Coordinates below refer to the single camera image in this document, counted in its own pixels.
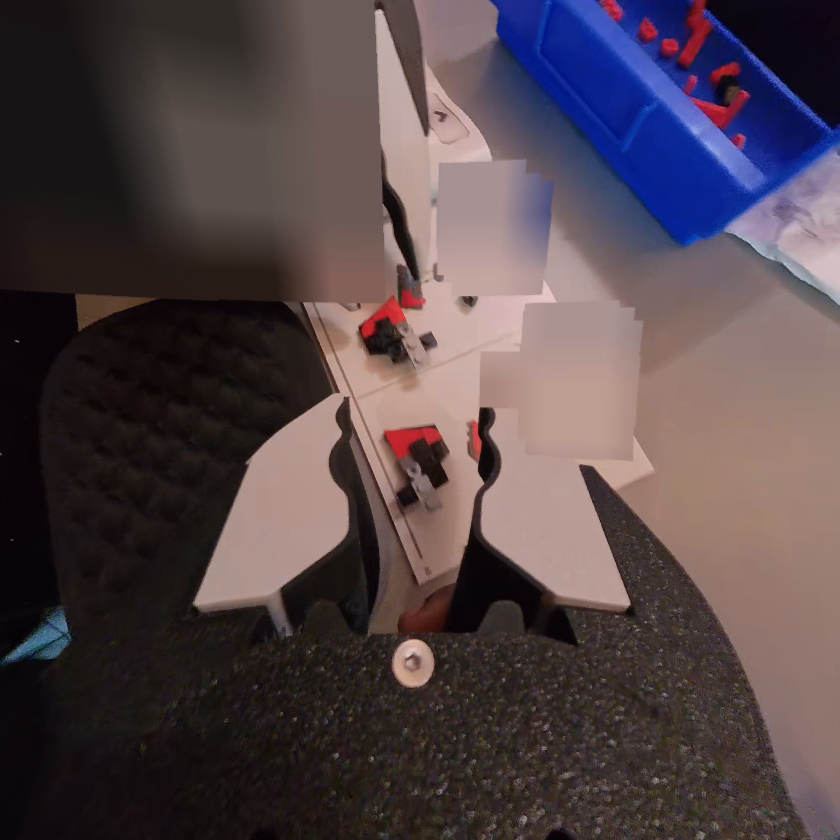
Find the black padded chair seat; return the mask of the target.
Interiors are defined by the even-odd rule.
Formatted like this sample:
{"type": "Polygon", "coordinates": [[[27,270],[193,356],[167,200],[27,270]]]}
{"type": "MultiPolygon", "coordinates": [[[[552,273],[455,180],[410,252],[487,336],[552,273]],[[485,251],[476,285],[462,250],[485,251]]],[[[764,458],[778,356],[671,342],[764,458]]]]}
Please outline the black padded chair seat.
{"type": "Polygon", "coordinates": [[[248,461],[331,393],[312,337],[280,302],[157,300],[79,331],[39,410],[73,639],[188,614],[248,461]]]}

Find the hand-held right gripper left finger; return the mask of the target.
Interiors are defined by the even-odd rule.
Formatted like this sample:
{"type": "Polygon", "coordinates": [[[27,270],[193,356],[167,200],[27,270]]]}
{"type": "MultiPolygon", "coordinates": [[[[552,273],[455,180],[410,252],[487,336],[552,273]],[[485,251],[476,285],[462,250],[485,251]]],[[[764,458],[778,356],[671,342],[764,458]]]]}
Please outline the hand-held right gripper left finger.
{"type": "Polygon", "coordinates": [[[198,611],[262,607],[288,636],[326,602],[351,633],[369,633],[381,556],[353,433],[350,399],[332,394],[258,448],[198,585],[198,611]]]}

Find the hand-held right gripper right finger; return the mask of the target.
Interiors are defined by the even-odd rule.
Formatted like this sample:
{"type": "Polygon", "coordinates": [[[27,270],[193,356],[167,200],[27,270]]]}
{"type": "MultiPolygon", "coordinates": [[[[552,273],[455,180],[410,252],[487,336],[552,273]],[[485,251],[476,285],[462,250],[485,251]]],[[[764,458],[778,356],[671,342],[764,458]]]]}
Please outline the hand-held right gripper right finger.
{"type": "Polygon", "coordinates": [[[511,409],[479,410],[479,476],[451,634],[574,634],[571,611],[633,610],[581,467],[528,455],[511,409]]]}

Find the pile of red bricks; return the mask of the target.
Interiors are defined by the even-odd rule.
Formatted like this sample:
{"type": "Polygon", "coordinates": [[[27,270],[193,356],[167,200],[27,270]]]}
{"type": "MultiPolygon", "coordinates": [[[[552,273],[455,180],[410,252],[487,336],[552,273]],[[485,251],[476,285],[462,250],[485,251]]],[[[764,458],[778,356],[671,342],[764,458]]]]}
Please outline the pile of red bricks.
{"type": "MultiPolygon", "coordinates": [[[[656,46],[660,59],[673,59],[678,69],[689,70],[713,29],[707,15],[707,2],[690,3],[685,27],[688,38],[681,44],[677,38],[661,37],[655,22],[649,17],[643,17],[637,26],[635,39],[641,46],[656,46]]],[[[714,101],[698,98],[696,95],[699,84],[697,75],[689,74],[682,87],[684,95],[724,133],[730,130],[732,122],[750,99],[750,94],[740,85],[740,74],[741,66],[737,61],[729,62],[711,72],[708,83],[715,92],[714,101]]]]}

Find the white instruction booklet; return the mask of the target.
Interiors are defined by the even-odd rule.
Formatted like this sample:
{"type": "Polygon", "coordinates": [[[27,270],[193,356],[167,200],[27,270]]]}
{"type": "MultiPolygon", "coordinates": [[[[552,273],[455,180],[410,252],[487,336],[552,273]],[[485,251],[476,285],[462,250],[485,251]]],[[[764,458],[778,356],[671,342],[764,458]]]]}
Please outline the white instruction booklet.
{"type": "MultiPolygon", "coordinates": [[[[426,67],[427,93],[434,91],[455,111],[469,131],[458,143],[443,145],[429,134],[430,161],[441,150],[467,151],[483,141],[478,129],[448,98],[426,67]]],[[[529,303],[553,303],[544,283],[536,296],[490,297],[465,309],[450,285],[432,277],[434,236],[429,270],[423,283],[423,309],[404,311],[417,333],[431,332],[437,348],[419,370],[406,361],[393,364],[384,356],[370,357],[359,324],[376,306],[349,311],[338,303],[306,303],[304,309],[339,390],[350,398],[353,427],[391,518],[396,538],[421,592],[452,584],[469,538],[476,493],[481,486],[478,464],[467,454],[466,425],[478,419],[480,356],[483,352],[516,353],[522,316],[529,303]],[[386,443],[385,431],[436,426],[449,449],[444,460],[448,483],[440,490],[442,507],[427,511],[420,502],[404,508],[396,494],[406,477],[386,443]]]]}

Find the small clear plastic bag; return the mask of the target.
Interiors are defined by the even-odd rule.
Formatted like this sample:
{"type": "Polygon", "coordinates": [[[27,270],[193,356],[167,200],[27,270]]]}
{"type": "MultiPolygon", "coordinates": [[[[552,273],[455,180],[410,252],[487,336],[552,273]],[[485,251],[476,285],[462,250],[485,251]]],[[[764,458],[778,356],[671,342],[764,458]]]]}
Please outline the small clear plastic bag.
{"type": "Polygon", "coordinates": [[[451,145],[466,140],[469,131],[458,114],[434,91],[427,94],[430,130],[443,145],[451,145]]]}

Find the blue plastic bin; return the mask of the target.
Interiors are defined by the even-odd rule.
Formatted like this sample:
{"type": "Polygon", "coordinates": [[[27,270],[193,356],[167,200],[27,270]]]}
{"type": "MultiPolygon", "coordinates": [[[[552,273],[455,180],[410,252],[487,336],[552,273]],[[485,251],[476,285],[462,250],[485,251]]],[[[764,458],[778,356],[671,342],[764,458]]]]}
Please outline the blue plastic bin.
{"type": "Polygon", "coordinates": [[[497,35],[681,245],[730,223],[838,148],[838,2],[707,2],[712,32],[689,70],[641,46],[651,18],[687,41],[691,2],[496,1],[497,35]],[[712,71],[750,94],[722,132],[684,95],[714,101],[712,71]]]}

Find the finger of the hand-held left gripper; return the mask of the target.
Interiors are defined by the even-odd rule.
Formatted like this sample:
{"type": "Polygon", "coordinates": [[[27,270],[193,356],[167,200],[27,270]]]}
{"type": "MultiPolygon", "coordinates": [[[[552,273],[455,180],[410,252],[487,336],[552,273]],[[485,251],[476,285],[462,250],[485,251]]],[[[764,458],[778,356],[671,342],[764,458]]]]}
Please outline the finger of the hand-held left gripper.
{"type": "Polygon", "coordinates": [[[383,205],[402,264],[423,281],[432,239],[429,135],[422,132],[382,8],[374,10],[374,30],[383,205]]]}

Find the person's right hand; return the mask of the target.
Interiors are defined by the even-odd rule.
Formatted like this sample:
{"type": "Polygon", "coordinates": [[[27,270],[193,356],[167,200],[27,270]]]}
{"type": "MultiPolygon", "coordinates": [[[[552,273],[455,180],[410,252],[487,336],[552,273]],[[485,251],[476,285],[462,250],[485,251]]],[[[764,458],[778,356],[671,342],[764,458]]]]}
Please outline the person's right hand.
{"type": "Polygon", "coordinates": [[[404,636],[439,634],[445,631],[455,584],[443,586],[432,593],[421,605],[402,614],[397,632],[404,636]]]}

